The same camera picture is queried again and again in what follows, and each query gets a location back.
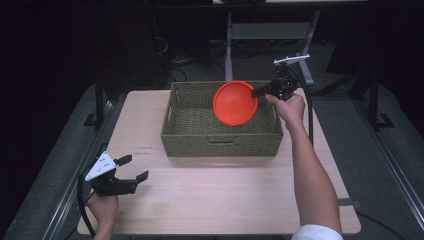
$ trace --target basket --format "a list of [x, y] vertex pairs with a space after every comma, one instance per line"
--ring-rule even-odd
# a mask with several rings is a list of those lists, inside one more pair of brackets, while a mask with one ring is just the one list
[[[173, 83], [161, 139], [168, 157], [275, 156], [283, 138], [274, 107], [259, 98], [253, 118], [230, 127], [214, 114], [213, 98], [225, 82]], [[248, 81], [262, 87], [267, 81]]]

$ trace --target sleeve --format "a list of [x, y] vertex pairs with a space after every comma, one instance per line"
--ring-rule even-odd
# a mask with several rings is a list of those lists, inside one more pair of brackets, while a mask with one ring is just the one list
[[292, 240], [343, 240], [343, 237], [328, 227], [305, 225], [297, 229]]

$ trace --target finger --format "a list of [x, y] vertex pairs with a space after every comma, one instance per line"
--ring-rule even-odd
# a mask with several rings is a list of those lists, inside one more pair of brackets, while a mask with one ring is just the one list
[[266, 100], [268, 100], [269, 103], [275, 105], [278, 103], [278, 101], [280, 101], [280, 99], [278, 99], [276, 96], [273, 96], [271, 94], [265, 94], [265, 98]]

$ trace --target wooden table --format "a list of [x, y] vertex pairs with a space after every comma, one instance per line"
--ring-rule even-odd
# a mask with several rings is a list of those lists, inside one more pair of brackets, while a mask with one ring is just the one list
[[[115, 234], [275, 235], [299, 227], [294, 196], [290, 135], [276, 157], [168, 158], [160, 138], [169, 90], [128, 94], [107, 152], [132, 154], [119, 179], [149, 170], [133, 195], [122, 195]], [[349, 198], [321, 126], [314, 118], [315, 150], [338, 198]], [[87, 209], [96, 229], [96, 220]], [[352, 206], [340, 207], [344, 233], [360, 223]], [[89, 234], [80, 221], [78, 231]]]

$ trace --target floor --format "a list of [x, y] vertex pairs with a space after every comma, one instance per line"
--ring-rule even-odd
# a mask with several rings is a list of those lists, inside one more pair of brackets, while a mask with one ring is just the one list
[[[272, 61], [294, 54], [297, 43], [255, 43], [262, 49], [249, 58], [234, 58], [235, 79], [273, 79]], [[334, 46], [314, 44], [311, 58], [307, 60], [315, 84], [314, 92], [322, 89], [343, 75], [326, 72], [326, 66]], [[169, 89], [173, 80], [223, 81], [224, 59], [214, 63], [192, 63], [171, 71], [173, 78], [164, 86]], [[350, 197], [355, 202], [362, 229], [345, 239], [424, 239], [423, 226], [409, 206], [388, 166], [381, 144], [374, 137], [374, 130], [361, 113], [367, 106], [367, 96], [352, 101], [347, 83], [335, 91], [313, 97], [313, 106], [340, 170]], [[385, 140], [392, 155], [407, 176], [420, 199], [424, 197], [424, 140], [403, 115], [395, 97], [380, 86], [379, 112], [386, 113], [394, 128], [381, 129], [378, 135]], [[84, 126], [88, 114], [95, 110], [94, 89], [90, 87], [81, 98], [69, 121], [52, 149], [46, 163], [26, 200], [16, 215], [5, 239], [65, 239], [73, 232], [80, 219], [76, 209], [76, 177], [83, 166], [107, 145], [125, 94], [108, 105], [105, 121], [97, 131]], [[115, 236], [114, 239], [214, 239], [214, 236]], [[289, 239], [290, 236], [218, 236], [217, 239]], [[75, 232], [69, 239], [90, 239]]]

